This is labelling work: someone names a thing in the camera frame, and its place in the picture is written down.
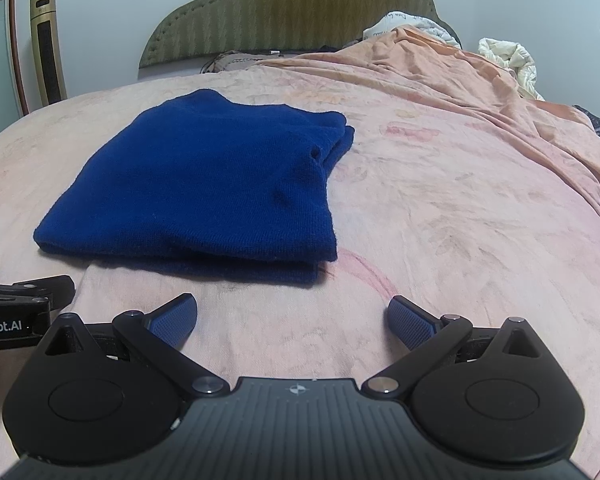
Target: scalloped headboard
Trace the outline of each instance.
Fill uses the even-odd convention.
[[[392,10],[430,18],[458,39],[433,0],[193,0],[156,27],[140,68],[227,50],[341,47]]]

